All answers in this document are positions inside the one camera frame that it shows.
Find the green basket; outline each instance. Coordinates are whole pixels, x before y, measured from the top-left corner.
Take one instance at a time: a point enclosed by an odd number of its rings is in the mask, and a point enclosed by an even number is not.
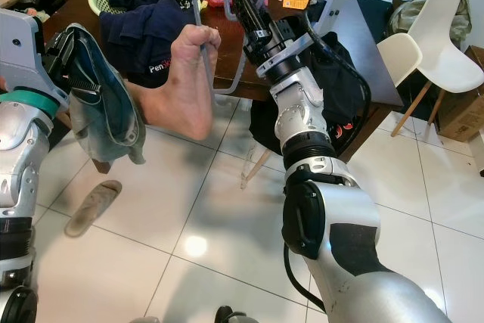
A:
[[[112,8],[109,5],[108,0],[88,0],[88,3],[91,10],[94,11],[97,16],[99,16],[99,13],[102,11],[106,11],[107,13],[111,14],[121,14],[126,12],[125,8]]]

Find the white plastic chair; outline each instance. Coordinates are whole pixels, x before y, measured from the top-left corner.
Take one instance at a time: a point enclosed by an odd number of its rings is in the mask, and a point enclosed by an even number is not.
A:
[[[395,87],[422,61],[422,52],[407,33],[396,33],[378,43],[377,47]]]
[[[432,83],[441,88],[430,115],[430,125],[442,103],[445,92],[467,92],[484,83],[484,72],[451,42],[449,32],[460,0],[427,0],[417,19],[408,30],[409,36],[418,44],[422,61],[417,67],[429,82],[415,98],[400,123],[395,136],[422,100]]]

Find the orange sticker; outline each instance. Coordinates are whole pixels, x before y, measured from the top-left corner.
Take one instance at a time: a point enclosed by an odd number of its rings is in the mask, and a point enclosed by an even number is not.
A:
[[[292,9],[306,9],[309,0],[283,0],[282,6],[284,8],[292,8]]]

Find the wooden table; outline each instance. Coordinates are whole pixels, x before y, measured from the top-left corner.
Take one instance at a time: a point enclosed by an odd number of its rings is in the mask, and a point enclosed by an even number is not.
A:
[[[274,19],[297,12],[282,8],[282,2],[278,0],[268,0],[268,3],[268,9]],[[54,13],[44,23],[45,41],[73,22],[82,24],[101,44],[99,19],[89,8],[88,0],[69,0]],[[232,83],[240,59],[244,36],[242,27],[238,23],[226,20],[223,8],[203,10],[202,22],[217,28],[222,37],[214,86],[217,89],[227,88]],[[347,0],[335,23],[334,31],[338,33],[340,42],[351,54],[355,68],[368,81],[372,94],[370,116],[356,140],[341,156],[341,159],[347,162],[391,110],[401,109],[402,100],[390,79],[356,0]],[[268,90],[269,84],[264,79],[259,79],[255,67],[247,62],[242,79],[233,95],[266,100],[269,97]]]

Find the black cable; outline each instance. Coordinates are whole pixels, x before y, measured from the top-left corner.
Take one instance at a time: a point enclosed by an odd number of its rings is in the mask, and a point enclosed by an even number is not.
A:
[[[293,274],[293,271],[290,268],[289,262],[289,247],[284,244],[284,268],[286,268],[287,277],[291,284],[296,288],[296,290],[305,298],[309,299],[309,301],[315,304],[319,309],[321,309],[324,313],[326,313],[326,308],[324,307],[324,303],[321,299],[317,298],[315,295],[308,292],[297,280]]]
[[[308,8],[304,11],[304,15],[302,17],[302,25],[304,30],[309,34],[312,41],[317,45],[321,51],[326,54],[332,61],[339,64],[345,71],[349,72],[353,77],[355,77],[358,82],[360,83],[361,92],[363,94],[363,101],[365,105],[363,106],[363,114],[361,115],[361,119],[356,124],[356,127],[352,130],[351,135],[348,139],[346,139],[343,146],[337,151],[337,155],[341,155],[348,146],[355,140],[358,133],[360,133],[361,128],[365,124],[368,114],[370,113],[370,105],[371,105],[371,90],[368,83],[365,81],[362,75],[355,70],[355,68],[346,62],[339,54],[337,54],[333,49],[321,39],[321,37],[315,32],[312,28],[311,22],[309,21],[308,17]]]

